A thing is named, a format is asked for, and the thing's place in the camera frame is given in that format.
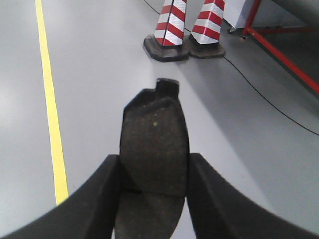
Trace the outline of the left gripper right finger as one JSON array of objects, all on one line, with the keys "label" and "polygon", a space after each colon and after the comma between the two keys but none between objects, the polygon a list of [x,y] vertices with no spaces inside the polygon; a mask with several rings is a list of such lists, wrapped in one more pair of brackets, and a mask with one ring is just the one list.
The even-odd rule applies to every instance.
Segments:
[{"label": "left gripper right finger", "polygon": [[247,198],[199,153],[189,157],[187,203],[198,239],[317,239]]}]

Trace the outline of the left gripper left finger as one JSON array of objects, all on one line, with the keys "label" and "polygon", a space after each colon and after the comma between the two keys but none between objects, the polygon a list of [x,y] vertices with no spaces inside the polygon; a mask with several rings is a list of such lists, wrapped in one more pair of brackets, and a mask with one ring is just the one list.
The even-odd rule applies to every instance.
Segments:
[{"label": "left gripper left finger", "polygon": [[62,204],[7,239],[110,239],[120,197],[120,161],[108,155]]}]

